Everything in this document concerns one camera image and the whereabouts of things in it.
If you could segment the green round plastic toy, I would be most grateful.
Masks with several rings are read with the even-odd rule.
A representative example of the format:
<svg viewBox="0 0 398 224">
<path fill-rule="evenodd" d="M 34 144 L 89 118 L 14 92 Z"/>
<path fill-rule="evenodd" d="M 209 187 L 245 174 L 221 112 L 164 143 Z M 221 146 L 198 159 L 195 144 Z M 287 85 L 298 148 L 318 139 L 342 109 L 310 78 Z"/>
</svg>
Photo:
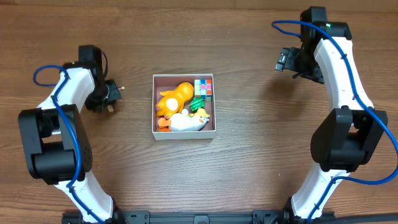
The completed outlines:
<svg viewBox="0 0 398 224">
<path fill-rule="evenodd" d="M 194 98 L 190 103 L 190 109 L 193 113 L 198 111 L 200 108 L 205 107 L 205 101 L 203 98 Z"/>
</svg>

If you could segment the white plush duck orange feet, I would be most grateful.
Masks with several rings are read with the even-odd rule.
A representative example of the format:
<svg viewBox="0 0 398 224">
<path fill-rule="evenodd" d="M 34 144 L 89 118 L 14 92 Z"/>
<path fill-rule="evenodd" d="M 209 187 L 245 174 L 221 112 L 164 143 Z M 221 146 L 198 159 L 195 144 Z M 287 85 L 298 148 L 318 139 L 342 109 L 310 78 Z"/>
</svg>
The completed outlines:
<svg viewBox="0 0 398 224">
<path fill-rule="evenodd" d="M 169 119 L 160 118 L 157 124 L 159 131 L 199 131 L 209 122 L 210 116 L 204 108 L 199 108 L 195 113 L 190 114 L 188 110 L 183 109 L 181 113 L 175 113 Z"/>
</svg>

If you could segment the orange plastic cat figure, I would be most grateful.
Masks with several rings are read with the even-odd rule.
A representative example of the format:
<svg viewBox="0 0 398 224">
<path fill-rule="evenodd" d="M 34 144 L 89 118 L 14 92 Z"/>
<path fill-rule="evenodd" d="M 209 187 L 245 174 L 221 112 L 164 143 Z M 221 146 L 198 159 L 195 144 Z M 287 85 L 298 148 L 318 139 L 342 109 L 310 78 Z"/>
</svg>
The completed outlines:
<svg viewBox="0 0 398 224">
<path fill-rule="evenodd" d="M 179 84 L 174 90 L 160 92 L 162 98 L 155 105 L 157 116 L 169 119 L 175 113 L 181 113 L 185 103 L 193 98 L 194 87 L 189 82 Z"/>
</svg>

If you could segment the white wooden rattle drum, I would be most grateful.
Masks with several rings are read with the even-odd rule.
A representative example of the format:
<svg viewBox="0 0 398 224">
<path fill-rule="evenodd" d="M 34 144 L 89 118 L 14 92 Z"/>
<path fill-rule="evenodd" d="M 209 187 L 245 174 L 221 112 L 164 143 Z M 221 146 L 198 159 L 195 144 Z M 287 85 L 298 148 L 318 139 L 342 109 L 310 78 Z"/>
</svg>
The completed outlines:
<svg viewBox="0 0 398 224">
<path fill-rule="evenodd" d="M 122 87 L 118 88 L 118 90 L 124 91 L 124 90 L 125 90 L 125 87 L 122 86 Z M 110 113 L 113 113 L 113 112 L 114 112 L 114 106 L 113 106 L 113 105 L 108 105 L 108 106 L 107 106 L 107 109 L 108 109 L 108 111 L 109 111 Z"/>
</svg>

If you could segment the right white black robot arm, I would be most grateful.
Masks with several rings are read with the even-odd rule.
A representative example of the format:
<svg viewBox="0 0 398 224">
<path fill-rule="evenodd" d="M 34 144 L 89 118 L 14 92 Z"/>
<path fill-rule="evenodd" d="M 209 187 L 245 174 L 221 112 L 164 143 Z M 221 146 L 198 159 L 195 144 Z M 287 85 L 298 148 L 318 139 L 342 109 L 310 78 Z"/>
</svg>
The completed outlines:
<svg viewBox="0 0 398 224">
<path fill-rule="evenodd" d="M 298 191 L 280 214 L 282 223 L 311 223 L 321 219 L 323 207 L 344 180 L 364 185 L 381 185 L 397 171 L 379 180 L 351 176 L 369 162 L 383 134 L 393 146 L 397 140 L 387 127 L 385 111 L 375 110 L 358 74 L 352 36 L 342 22 L 297 21 L 296 37 L 301 48 L 283 49 L 276 70 L 295 71 L 298 76 L 324 84 L 329 115 L 313 133 L 310 150 L 314 164 Z"/>
</svg>

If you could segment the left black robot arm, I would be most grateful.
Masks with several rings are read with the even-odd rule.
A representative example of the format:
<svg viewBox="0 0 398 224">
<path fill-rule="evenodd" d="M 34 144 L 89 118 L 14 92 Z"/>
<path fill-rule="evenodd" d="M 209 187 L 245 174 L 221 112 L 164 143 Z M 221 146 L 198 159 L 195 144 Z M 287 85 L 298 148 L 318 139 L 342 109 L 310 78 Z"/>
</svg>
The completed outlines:
<svg viewBox="0 0 398 224">
<path fill-rule="evenodd" d="M 53 65 L 59 81 L 36 108 L 18 116 L 29 174 L 61 190 L 79 209 L 79 223 L 125 223 L 115 200 L 92 171 L 92 151 L 80 117 L 82 108 L 98 111 L 114 103 L 118 88 L 105 80 L 100 62 Z"/>
</svg>

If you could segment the colourful puzzle cube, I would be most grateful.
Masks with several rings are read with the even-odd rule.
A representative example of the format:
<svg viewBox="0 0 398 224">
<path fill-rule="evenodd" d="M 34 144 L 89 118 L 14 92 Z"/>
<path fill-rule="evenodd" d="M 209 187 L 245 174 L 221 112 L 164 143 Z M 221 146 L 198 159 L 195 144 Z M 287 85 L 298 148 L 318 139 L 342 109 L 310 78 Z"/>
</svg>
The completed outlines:
<svg viewBox="0 0 398 224">
<path fill-rule="evenodd" d="M 202 98 L 205 101 L 211 101 L 213 96 L 212 79 L 196 79 L 194 81 L 194 97 Z"/>
</svg>

